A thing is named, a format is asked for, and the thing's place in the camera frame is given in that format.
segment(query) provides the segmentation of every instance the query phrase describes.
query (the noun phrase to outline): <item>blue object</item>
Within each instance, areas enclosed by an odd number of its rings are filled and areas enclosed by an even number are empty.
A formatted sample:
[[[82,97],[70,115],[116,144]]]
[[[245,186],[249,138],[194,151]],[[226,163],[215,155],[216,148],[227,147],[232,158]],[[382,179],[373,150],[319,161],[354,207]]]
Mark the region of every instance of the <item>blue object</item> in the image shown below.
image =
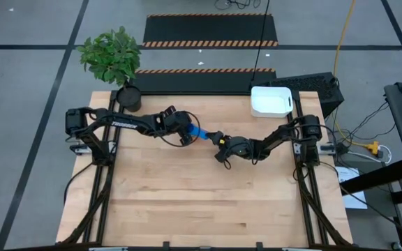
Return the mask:
[[[207,131],[198,128],[196,125],[190,124],[188,126],[188,129],[190,131],[190,135],[195,136],[198,135],[198,133],[200,134],[199,138],[203,139],[203,140],[208,140],[209,138],[206,136]]]

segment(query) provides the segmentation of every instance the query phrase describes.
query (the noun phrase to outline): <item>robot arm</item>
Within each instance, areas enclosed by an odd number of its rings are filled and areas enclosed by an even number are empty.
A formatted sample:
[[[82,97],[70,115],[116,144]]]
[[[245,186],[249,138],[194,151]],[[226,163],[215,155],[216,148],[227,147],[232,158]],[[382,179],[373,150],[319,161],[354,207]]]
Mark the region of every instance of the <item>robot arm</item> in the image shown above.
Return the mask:
[[[94,122],[88,125],[87,115]],[[178,133],[182,145],[190,144],[192,125],[187,112],[176,111],[171,106],[165,111],[144,116],[133,116],[107,109],[92,109],[82,107],[69,109],[66,112],[66,134],[82,140],[91,149],[95,165],[106,165],[111,161],[108,142],[100,141],[94,131],[101,126],[114,126],[136,130],[138,133],[151,137],[162,137]]]
[[[303,138],[292,136],[297,128],[302,131]],[[219,162],[225,162],[231,155],[239,156],[247,160],[264,160],[271,150],[286,141],[301,143],[301,154],[304,160],[309,162],[318,161],[316,143],[322,139],[320,121],[317,116],[306,115],[294,119],[290,123],[280,125],[263,140],[247,139],[245,137],[231,137],[222,132],[208,132],[207,137],[218,146],[220,151],[215,155]]]

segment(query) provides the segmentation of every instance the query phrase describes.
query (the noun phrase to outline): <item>black metal frame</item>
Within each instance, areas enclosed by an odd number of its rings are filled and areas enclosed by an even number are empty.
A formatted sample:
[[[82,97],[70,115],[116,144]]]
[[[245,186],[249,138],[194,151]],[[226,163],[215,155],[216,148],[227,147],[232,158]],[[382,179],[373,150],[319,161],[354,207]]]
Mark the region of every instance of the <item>black metal frame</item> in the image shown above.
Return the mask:
[[[116,91],[111,92],[110,96],[110,104],[108,105],[108,109],[110,111],[114,110],[115,106],[115,96],[116,96]],[[302,111],[302,105],[300,103],[299,99],[299,94],[298,93],[293,93],[293,100],[294,104],[296,106],[297,110],[297,116],[302,116],[303,111]],[[119,107],[119,112],[123,112],[124,108],[122,106]],[[288,122],[293,120],[293,115],[292,113],[289,113],[288,116]],[[103,132],[103,140],[108,140],[110,138],[110,126],[106,126]],[[117,146],[119,143],[119,138],[120,138],[120,128],[115,128],[114,131],[114,143]],[[94,184],[93,188],[91,191],[91,201],[89,203],[89,208],[90,211],[97,211],[98,207],[94,208],[94,206],[97,205],[98,200],[100,199],[101,196],[105,196],[103,198],[103,201],[101,203],[101,210],[100,210],[100,220],[98,223],[98,228],[97,228],[97,235],[96,235],[96,241],[95,242],[89,242],[90,236],[91,236],[91,231],[92,229],[92,216],[94,216],[94,213],[92,213],[91,219],[87,221],[87,225],[84,228],[83,233],[83,239],[81,243],[76,243],[78,238],[74,238],[73,241],[67,242],[67,243],[57,243],[56,245],[52,246],[45,246],[45,247],[33,247],[33,248],[21,248],[21,249],[15,249],[17,251],[37,251],[37,250],[88,250],[89,248],[102,248],[102,240],[103,240],[103,234],[105,231],[105,223],[106,223],[106,217],[107,217],[107,208],[110,200],[110,191],[111,191],[111,184],[112,184],[112,179],[113,179],[113,173],[114,173],[114,164],[115,164],[115,157],[117,155],[117,151],[113,153],[113,161],[111,165],[106,166],[107,167],[107,176],[105,179],[105,185],[108,185],[108,189],[105,191],[104,195],[99,194],[99,189],[100,189],[100,182],[102,178],[102,173],[103,173],[103,168],[104,166],[97,166],[96,170],[96,175],[94,177]],[[295,164],[296,164],[296,170],[297,170],[297,176],[301,177],[303,176],[302,173],[302,164],[299,161],[298,157],[296,154],[294,154],[294,159],[295,159]],[[318,185],[317,181],[315,179],[315,172],[314,168],[309,167],[309,181],[310,181],[310,187],[311,187],[311,194],[313,197],[313,203],[315,204],[316,208],[319,208],[321,210],[321,205],[320,205],[320,195],[318,192]],[[298,182],[299,188],[304,189],[305,182],[302,179],[302,182]],[[325,229],[325,226],[323,222],[321,222],[318,219],[318,226],[319,226],[319,232],[320,232],[320,240],[322,244],[317,244],[314,241],[314,232],[313,232],[313,223],[311,221],[311,214],[310,214],[310,209],[309,205],[306,199],[301,197],[301,204],[302,204],[302,209],[303,209],[303,214],[304,214],[304,223],[305,223],[305,229],[306,229],[306,235],[308,239],[308,248],[303,248],[303,249],[317,249],[317,250],[326,250],[326,251],[333,251],[333,250],[354,250],[354,251],[385,251],[385,250],[378,250],[378,249],[371,249],[371,248],[359,248],[357,246],[349,246],[349,245],[329,245],[328,238],[327,238],[327,230]],[[163,245],[161,247],[128,247],[128,250],[137,250],[137,251],[143,251],[143,250],[150,250],[150,251],[170,251],[170,250],[187,250],[187,251],[194,251],[194,250],[212,250],[212,251],[230,251],[230,250],[237,250],[237,251],[279,251],[283,250],[283,248],[264,248],[263,244],[260,242],[257,242],[255,244],[255,248],[215,248],[215,247],[170,247],[169,242],[163,242]]]

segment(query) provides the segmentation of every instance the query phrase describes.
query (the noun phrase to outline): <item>black pot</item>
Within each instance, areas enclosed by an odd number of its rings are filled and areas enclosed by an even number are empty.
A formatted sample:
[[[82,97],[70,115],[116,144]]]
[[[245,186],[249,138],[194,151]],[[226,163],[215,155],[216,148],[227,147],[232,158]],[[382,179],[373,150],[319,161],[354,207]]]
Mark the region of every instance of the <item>black pot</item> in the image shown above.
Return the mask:
[[[125,85],[117,91],[117,102],[130,112],[137,112],[142,106],[140,91],[137,87]]]

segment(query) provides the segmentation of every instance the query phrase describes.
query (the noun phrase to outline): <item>wooden table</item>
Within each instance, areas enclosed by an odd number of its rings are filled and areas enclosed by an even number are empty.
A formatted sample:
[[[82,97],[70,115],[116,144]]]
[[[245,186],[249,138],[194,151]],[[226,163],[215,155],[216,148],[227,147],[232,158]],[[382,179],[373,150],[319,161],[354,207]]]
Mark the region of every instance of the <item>wooden table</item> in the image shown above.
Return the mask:
[[[304,114],[317,115],[324,124],[317,93],[300,94]],[[109,97],[109,92],[94,92],[90,106],[107,107]],[[194,113],[205,130],[228,135],[263,139],[287,123],[252,117],[248,96],[145,96],[135,114],[160,112],[170,105]],[[102,129],[96,134],[101,138]],[[322,142],[328,142],[325,128],[322,134]],[[177,142],[173,136],[169,140]],[[210,141],[177,149],[134,130],[122,130],[103,245],[162,246],[169,241],[171,246],[255,247],[263,242],[267,248],[307,247],[299,187],[292,178],[291,143],[283,143],[256,166],[231,157],[231,170],[215,160],[217,151]],[[334,165],[331,157],[320,159]],[[77,157],[73,173],[89,162],[90,155]],[[95,170],[87,170],[70,186],[58,241],[87,212]],[[336,173],[323,165],[316,167],[316,177],[324,213],[351,242]],[[320,242],[312,211],[311,217]]]

